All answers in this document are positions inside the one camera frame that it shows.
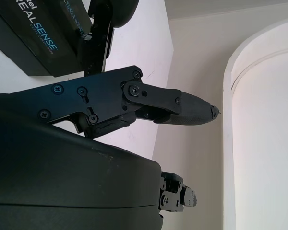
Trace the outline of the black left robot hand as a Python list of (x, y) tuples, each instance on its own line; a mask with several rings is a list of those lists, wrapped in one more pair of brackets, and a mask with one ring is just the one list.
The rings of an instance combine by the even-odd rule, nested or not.
[(78, 61), (85, 77), (105, 70), (114, 29), (124, 26), (133, 17), (138, 3), (137, 0), (90, 1), (88, 16), (94, 20), (93, 25), (78, 45)]

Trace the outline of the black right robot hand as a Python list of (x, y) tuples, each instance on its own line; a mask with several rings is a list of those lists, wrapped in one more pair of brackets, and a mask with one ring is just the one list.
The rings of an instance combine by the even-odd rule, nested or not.
[(159, 230), (197, 203), (183, 179), (96, 139), (137, 119), (195, 126), (219, 109), (144, 84), (137, 66), (0, 94), (0, 230)]

